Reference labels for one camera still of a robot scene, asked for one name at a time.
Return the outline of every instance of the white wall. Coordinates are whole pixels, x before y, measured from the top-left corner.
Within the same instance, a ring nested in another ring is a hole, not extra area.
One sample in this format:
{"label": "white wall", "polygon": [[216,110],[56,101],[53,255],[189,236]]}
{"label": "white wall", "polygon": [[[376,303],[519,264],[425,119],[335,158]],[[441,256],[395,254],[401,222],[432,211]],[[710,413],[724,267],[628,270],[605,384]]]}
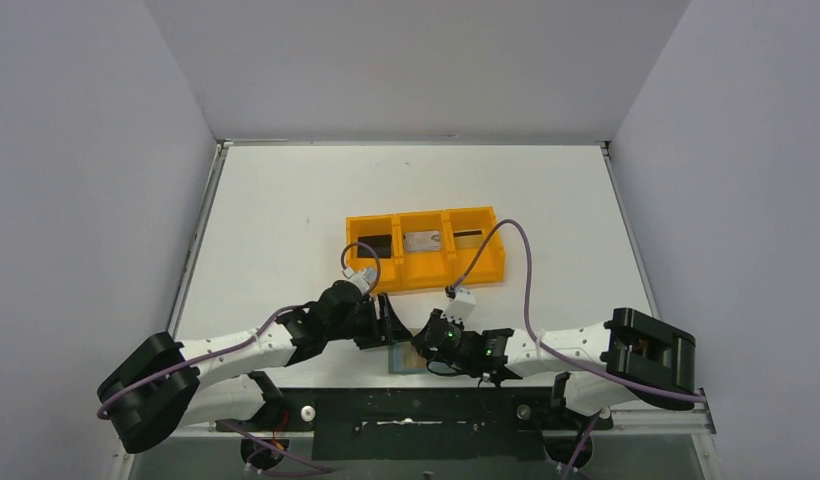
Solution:
{"label": "white wall", "polygon": [[693,0],[611,145],[728,478],[820,478],[820,0]]}
{"label": "white wall", "polygon": [[103,478],[95,389],[166,325],[212,153],[140,0],[0,1],[0,479]]}
{"label": "white wall", "polygon": [[689,0],[146,0],[219,138],[608,140]]}

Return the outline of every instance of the purple cable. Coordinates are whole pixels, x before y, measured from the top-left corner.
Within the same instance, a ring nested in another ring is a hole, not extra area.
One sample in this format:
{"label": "purple cable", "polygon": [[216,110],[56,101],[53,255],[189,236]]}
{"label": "purple cable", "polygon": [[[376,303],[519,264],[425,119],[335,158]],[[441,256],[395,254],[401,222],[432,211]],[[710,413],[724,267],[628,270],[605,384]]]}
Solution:
{"label": "purple cable", "polygon": [[578,458],[578,454],[581,453],[581,450],[584,449],[584,445],[587,444],[587,440],[590,438],[590,433],[592,433],[596,423],[598,423],[599,413],[593,415],[593,418],[590,419],[590,423],[587,424],[587,429],[584,430],[584,434],[581,435],[581,441],[578,442],[578,446],[575,447],[575,451],[572,452],[572,456],[569,458],[569,463],[566,464],[566,470],[563,470],[563,475],[561,477],[562,480],[566,480],[567,478],[569,478],[569,475],[575,468],[575,460]]}
{"label": "purple cable", "polygon": [[[265,449],[268,449],[268,450],[271,450],[275,453],[283,455],[284,457],[288,457],[291,460],[295,460],[296,462],[298,462],[302,465],[307,465],[308,467],[316,469],[316,471],[314,471],[314,472],[271,472],[271,471],[265,471],[265,472],[263,472],[263,475],[268,475],[270,477],[312,477],[314,475],[324,475],[326,473],[331,473],[331,472],[334,471],[333,468],[328,467],[326,465],[320,465],[318,463],[314,463],[310,460],[307,460],[304,457],[299,457],[298,455],[295,455],[294,453],[289,453],[286,450],[281,450],[281,449],[277,448],[276,446],[272,445],[271,443],[269,443],[269,442],[267,442],[267,441],[265,441],[261,438],[258,438],[256,436],[252,435],[251,433],[246,432],[245,430],[237,427],[233,423],[227,422],[225,420],[219,420],[216,423],[218,425],[224,425],[225,427],[229,428],[231,431],[242,435],[243,437],[247,438],[248,440],[251,440],[252,442],[256,443],[257,445],[260,445],[261,447],[264,447]],[[250,459],[251,457],[253,457],[257,453],[258,452],[252,453],[251,456],[249,456],[248,458]]]}
{"label": "purple cable", "polygon": [[364,249],[368,250],[369,253],[372,254],[372,258],[375,259],[375,266],[377,267],[377,276],[375,277],[375,281],[374,283],[372,283],[372,286],[370,286],[369,289],[363,293],[363,296],[365,297],[366,295],[372,293],[372,290],[374,290],[375,287],[378,286],[378,282],[381,281],[381,258],[378,257],[378,254],[377,252],[375,252],[375,249],[370,247],[369,245],[363,242],[351,242],[348,245],[346,245],[345,248],[342,249],[342,253],[339,254],[339,264],[342,265],[343,270],[347,268],[345,265],[345,254],[348,253],[349,250],[351,250],[351,247],[363,247]]}
{"label": "purple cable", "polygon": [[[489,243],[490,239],[492,239],[493,234],[495,234],[495,232],[499,228],[501,228],[502,225],[505,225],[505,224],[510,224],[510,225],[513,225],[514,227],[516,227],[516,230],[519,231],[519,235],[522,236],[522,243],[525,244],[525,260],[528,264],[528,268],[527,268],[527,274],[526,274],[527,279],[525,280],[525,303],[524,303],[523,315],[525,317],[525,330],[528,332],[528,336],[530,336],[531,339],[534,342],[538,342],[537,334],[534,333],[534,330],[531,328],[531,320],[530,320],[531,278],[533,276],[533,257],[531,256],[531,243],[528,241],[528,235],[525,233],[525,229],[522,228],[522,226],[519,225],[519,222],[517,222],[516,220],[506,218],[506,219],[498,222],[494,227],[492,227],[492,230],[490,230],[490,233],[487,234],[487,238],[485,238],[483,243],[481,243],[481,246],[478,247],[478,253],[475,254],[475,258],[472,259],[472,263],[469,264],[469,268],[466,269],[466,273],[461,275],[460,278],[458,278],[457,281],[454,282],[454,284],[452,285],[452,288],[456,289],[457,287],[460,286],[460,284],[462,284],[466,280],[466,277],[469,276],[469,273],[471,273],[472,269],[475,268],[475,264],[478,263],[478,259],[481,257],[481,253],[484,251],[484,248],[486,248],[486,246]],[[562,362],[565,362],[565,363],[568,363],[569,365],[572,365],[574,367],[577,367],[580,370],[584,370],[584,371],[590,372],[594,375],[598,375],[599,377],[601,377],[605,380],[609,380],[611,382],[617,383],[617,384],[622,385],[623,387],[629,388],[631,390],[637,390],[637,391],[644,392],[644,393],[650,393],[652,395],[659,395],[659,396],[664,397],[664,398],[671,398],[673,400],[680,400],[682,402],[707,403],[707,398],[705,398],[703,395],[687,395],[687,394],[683,394],[683,393],[669,392],[667,390],[663,390],[663,389],[660,389],[660,388],[649,387],[647,385],[642,385],[642,384],[639,384],[637,382],[632,382],[632,381],[626,380],[624,378],[615,377],[615,376],[607,373],[606,371],[600,369],[599,367],[597,367],[597,366],[595,366],[591,363],[571,359],[571,358],[567,357],[566,355],[558,352],[557,350],[549,347],[548,345],[546,345],[543,342],[538,342],[538,343],[539,343],[540,347],[543,350],[550,353],[552,356],[554,356],[558,360],[560,360]]]}
{"label": "purple cable", "polygon": [[122,397],[124,397],[128,393],[136,390],[137,388],[144,387],[145,385],[148,385],[149,383],[153,382],[154,380],[158,380],[158,379],[163,378],[167,375],[171,375],[172,373],[174,373],[174,372],[176,372],[176,371],[178,371],[182,368],[186,368],[186,367],[195,365],[198,362],[203,362],[204,360],[209,360],[211,358],[216,358],[216,357],[220,357],[222,355],[227,355],[228,353],[235,352],[235,351],[237,351],[241,348],[247,347],[251,343],[255,342],[257,340],[257,337],[262,335],[263,332],[265,332],[266,329],[268,329],[269,326],[271,326],[271,324],[277,319],[277,317],[280,314],[288,312],[290,310],[294,310],[294,309],[299,308],[299,307],[300,307],[300,305],[292,305],[292,306],[289,306],[289,307],[283,307],[283,308],[278,309],[275,313],[273,313],[268,318],[268,320],[266,320],[263,323],[263,325],[260,326],[260,328],[257,329],[257,332],[253,336],[248,338],[248,340],[244,340],[240,343],[237,343],[236,345],[221,349],[221,350],[213,352],[213,353],[207,353],[207,354],[195,357],[195,358],[190,358],[189,360],[184,360],[184,361],[182,361],[182,362],[180,362],[176,365],[172,365],[171,367],[160,370],[159,372],[157,372],[153,375],[149,375],[149,376],[143,378],[142,380],[139,380],[136,383],[132,383],[132,384],[128,385],[127,387],[122,388],[121,390],[116,392],[112,397],[104,400],[104,402],[98,408],[98,413],[97,413],[98,418],[100,418],[101,420],[109,420],[110,417],[109,417],[109,415],[107,415],[107,410],[109,410],[110,407],[112,407],[114,403],[121,400]]}

